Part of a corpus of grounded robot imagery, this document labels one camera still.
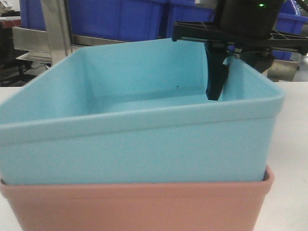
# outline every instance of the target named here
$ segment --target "metal post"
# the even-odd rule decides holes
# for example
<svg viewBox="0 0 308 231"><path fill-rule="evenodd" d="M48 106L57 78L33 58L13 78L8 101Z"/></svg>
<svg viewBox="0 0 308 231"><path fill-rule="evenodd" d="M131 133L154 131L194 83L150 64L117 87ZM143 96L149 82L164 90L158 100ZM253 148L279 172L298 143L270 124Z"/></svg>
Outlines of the metal post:
<svg viewBox="0 0 308 231"><path fill-rule="evenodd" d="M40 0L52 63L56 64L72 53L73 35L66 0Z"/></svg>

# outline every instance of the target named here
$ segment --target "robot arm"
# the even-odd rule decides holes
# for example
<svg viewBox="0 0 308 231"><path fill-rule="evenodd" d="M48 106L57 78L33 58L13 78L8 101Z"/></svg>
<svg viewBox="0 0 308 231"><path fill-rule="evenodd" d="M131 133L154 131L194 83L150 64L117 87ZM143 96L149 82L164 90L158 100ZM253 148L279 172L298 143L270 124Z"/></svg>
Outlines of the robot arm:
<svg viewBox="0 0 308 231"><path fill-rule="evenodd" d="M196 0L198 4L206 0ZM205 43L208 61L207 97L218 100L228 78L225 58L236 55L263 72L270 68L272 50L308 52L308 37L273 31L284 0L217 0L214 22L176 22L172 39Z"/></svg>

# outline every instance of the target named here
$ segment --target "light blue plastic bin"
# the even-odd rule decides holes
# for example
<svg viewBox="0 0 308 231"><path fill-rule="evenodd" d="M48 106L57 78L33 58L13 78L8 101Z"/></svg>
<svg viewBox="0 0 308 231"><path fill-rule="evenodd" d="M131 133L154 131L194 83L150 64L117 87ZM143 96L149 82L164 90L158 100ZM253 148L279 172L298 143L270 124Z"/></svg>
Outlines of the light blue plastic bin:
<svg viewBox="0 0 308 231"><path fill-rule="evenodd" d="M4 181L262 180L284 93L241 60L228 62L214 102L202 43L79 49L0 105Z"/></svg>

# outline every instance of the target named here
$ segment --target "pink plastic bin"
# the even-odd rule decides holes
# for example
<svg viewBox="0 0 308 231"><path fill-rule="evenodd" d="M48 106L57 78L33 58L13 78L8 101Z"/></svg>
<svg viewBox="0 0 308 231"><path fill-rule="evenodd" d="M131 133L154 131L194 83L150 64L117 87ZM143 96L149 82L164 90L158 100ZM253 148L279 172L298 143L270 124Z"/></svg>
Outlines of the pink plastic bin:
<svg viewBox="0 0 308 231"><path fill-rule="evenodd" d="M252 231L273 180L0 189L24 231Z"/></svg>

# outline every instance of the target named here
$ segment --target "table surface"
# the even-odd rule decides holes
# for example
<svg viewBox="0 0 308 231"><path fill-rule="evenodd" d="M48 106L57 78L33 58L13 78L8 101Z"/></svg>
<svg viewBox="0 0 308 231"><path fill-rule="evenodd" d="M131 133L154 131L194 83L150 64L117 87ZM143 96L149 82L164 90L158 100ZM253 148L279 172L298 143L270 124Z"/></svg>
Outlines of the table surface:
<svg viewBox="0 0 308 231"><path fill-rule="evenodd" d="M268 165L275 182L254 231L308 230L308 82L277 83L287 95L277 117ZM20 88L0 88L0 102ZM21 231L0 195L0 231Z"/></svg>

